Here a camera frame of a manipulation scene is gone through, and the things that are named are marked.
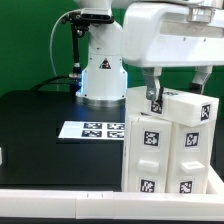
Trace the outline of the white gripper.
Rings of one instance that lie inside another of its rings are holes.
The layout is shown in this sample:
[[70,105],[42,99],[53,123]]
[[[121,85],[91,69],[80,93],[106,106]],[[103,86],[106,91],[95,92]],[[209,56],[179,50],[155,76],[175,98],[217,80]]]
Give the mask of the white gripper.
[[162,101],[161,67],[198,66],[189,90],[202,94],[212,66],[224,65],[224,10],[214,9],[208,23],[191,20],[192,13],[187,6],[156,2],[133,3],[126,10],[122,58],[143,68],[150,101]]

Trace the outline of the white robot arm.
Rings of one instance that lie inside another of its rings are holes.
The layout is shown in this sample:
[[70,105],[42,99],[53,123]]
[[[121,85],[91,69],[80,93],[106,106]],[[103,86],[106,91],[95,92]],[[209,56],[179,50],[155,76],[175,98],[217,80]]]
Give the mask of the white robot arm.
[[223,0],[74,0],[75,18],[89,29],[88,64],[80,96],[118,101],[126,94],[124,64],[146,75],[147,98],[159,96],[164,67],[209,69],[224,65]]

